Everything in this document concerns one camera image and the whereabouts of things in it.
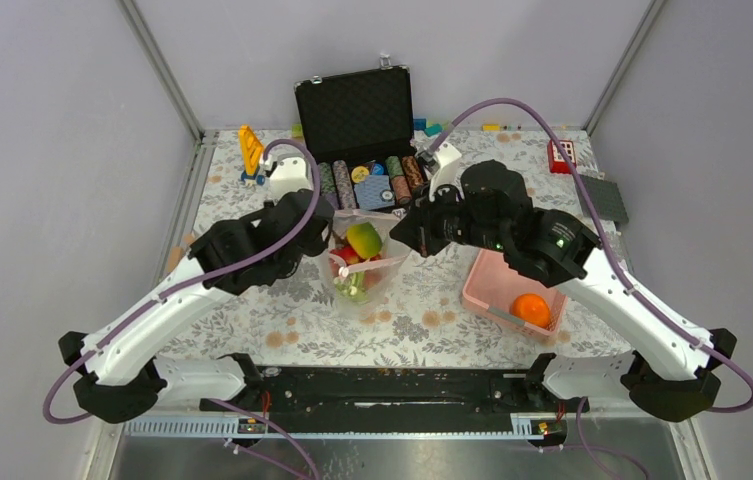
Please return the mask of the clear pink zip bag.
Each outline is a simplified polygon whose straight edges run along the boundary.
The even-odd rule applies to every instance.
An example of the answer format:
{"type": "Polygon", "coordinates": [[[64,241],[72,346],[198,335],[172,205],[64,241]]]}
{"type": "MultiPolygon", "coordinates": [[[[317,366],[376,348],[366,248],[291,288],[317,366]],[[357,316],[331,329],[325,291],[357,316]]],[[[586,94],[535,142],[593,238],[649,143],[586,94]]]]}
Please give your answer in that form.
{"type": "Polygon", "coordinates": [[[390,230],[402,219],[402,213],[379,213],[366,210],[339,210],[334,214],[332,227],[329,231],[327,250],[318,257],[318,268],[321,280],[328,288],[334,308],[343,315],[366,316],[377,308],[391,283],[407,259],[410,249],[400,242],[392,240],[390,230]],[[331,250],[349,245],[346,241],[346,231],[354,224],[372,223],[382,238],[381,253],[369,260],[344,266],[343,261],[330,253],[331,250]],[[374,271],[378,275],[379,283],[371,291],[370,301],[355,304],[341,297],[334,286],[334,279],[346,277],[354,272],[374,271]]]}

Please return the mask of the green celery stalk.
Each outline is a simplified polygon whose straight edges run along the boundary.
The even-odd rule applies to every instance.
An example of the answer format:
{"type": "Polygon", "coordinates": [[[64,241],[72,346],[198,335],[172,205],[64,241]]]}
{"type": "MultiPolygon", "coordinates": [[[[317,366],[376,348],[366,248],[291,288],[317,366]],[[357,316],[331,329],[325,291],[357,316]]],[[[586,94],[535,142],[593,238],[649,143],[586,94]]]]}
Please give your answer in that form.
{"type": "Polygon", "coordinates": [[[378,275],[374,271],[354,272],[346,277],[334,279],[337,293],[355,304],[369,302],[371,291],[378,283],[378,275]]]}

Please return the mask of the orange fruit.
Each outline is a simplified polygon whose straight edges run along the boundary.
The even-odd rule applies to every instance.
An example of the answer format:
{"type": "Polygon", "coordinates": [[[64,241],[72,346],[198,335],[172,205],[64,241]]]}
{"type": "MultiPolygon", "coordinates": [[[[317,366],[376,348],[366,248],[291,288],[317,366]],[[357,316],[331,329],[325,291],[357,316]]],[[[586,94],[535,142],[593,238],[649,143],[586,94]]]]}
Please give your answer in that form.
{"type": "Polygon", "coordinates": [[[548,303],[543,297],[534,293],[516,297],[510,306],[509,313],[541,329],[548,329],[552,321],[552,311],[548,303]]]}

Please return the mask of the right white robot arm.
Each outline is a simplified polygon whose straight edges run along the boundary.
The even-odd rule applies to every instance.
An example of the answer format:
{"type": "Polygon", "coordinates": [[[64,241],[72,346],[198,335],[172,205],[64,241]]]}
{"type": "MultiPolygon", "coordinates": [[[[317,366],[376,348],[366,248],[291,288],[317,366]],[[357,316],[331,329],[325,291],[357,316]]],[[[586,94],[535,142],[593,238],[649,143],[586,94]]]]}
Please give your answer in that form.
{"type": "Polygon", "coordinates": [[[424,257],[450,244],[498,253],[521,276],[588,308],[630,344],[615,356],[543,354],[527,373],[525,396],[549,412],[563,400],[627,400],[652,416],[680,422],[715,407],[736,344],[725,329],[707,330],[650,297],[603,251],[575,216],[536,207],[521,174],[488,160],[457,185],[422,188],[392,239],[424,257]]]}

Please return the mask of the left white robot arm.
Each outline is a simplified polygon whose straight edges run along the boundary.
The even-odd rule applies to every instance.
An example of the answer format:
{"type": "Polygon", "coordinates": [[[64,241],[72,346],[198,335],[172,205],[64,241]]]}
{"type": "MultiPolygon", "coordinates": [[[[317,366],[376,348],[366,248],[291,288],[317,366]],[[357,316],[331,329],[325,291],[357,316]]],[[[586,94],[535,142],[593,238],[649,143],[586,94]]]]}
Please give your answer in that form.
{"type": "Polygon", "coordinates": [[[217,221],[132,311],[97,332],[62,336],[63,360],[79,375],[73,392],[81,416],[119,424],[155,406],[204,399],[240,411],[256,407],[263,387],[248,355],[177,360],[159,352],[211,310],[290,277],[304,257],[326,251],[334,213],[326,199],[302,189],[217,221]]]}

